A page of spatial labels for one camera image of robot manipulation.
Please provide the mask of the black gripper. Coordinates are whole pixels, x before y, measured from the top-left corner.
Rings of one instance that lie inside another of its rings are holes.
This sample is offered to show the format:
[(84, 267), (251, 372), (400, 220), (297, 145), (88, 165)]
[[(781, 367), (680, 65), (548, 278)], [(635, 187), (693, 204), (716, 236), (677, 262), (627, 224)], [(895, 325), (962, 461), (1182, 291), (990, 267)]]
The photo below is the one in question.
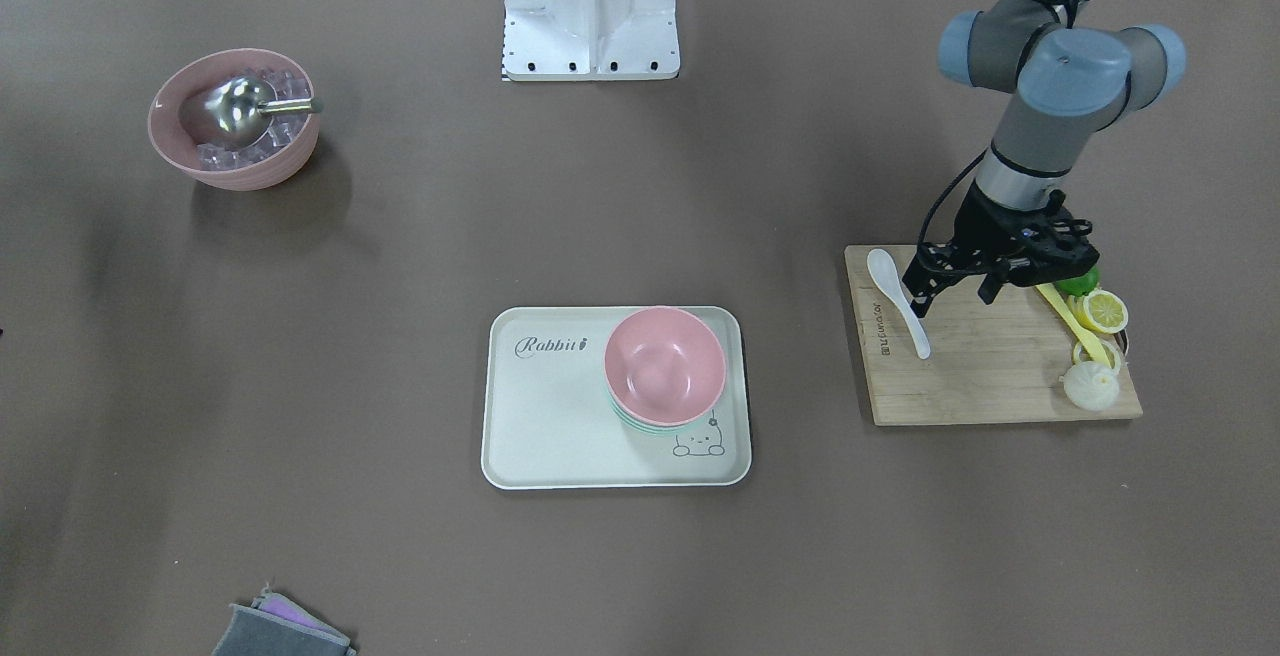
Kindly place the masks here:
[(902, 277), (911, 310), (922, 320), (940, 293), (968, 277), (983, 278), (978, 297), (993, 304), (1005, 284), (1053, 283), (1083, 275), (1100, 260), (1089, 241), (1092, 223), (1065, 208), (1066, 193), (1060, 188), (1050, 191), (1043, 208), (1019, 211), (988, 199), (973, 184), (955, 214), (952, 238), (925, 241), (927, 227), (954, 188), (950, 184), (927, 213), (915, 261)]

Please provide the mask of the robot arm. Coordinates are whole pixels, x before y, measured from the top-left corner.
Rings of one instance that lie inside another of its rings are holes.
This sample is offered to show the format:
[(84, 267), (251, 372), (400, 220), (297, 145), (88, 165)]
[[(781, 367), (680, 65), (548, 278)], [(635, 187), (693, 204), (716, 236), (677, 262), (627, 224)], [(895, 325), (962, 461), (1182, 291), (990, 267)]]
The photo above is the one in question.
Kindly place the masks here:
[(969, 277), (983, 302), (1004, 286), (1033, 287), (1084, 275), (1100, 260), (1092, 224), (1065, 206), (1062, 182), (1091, 137), (1169, 94), (1187, 68), (1167, 27), (1091, 29), (1092, 0), (998, 0), (946, 27), (940, 70), (1010, 96), (943, 243), (920, 234), (902, 282), (925, 316), (934, 299)]

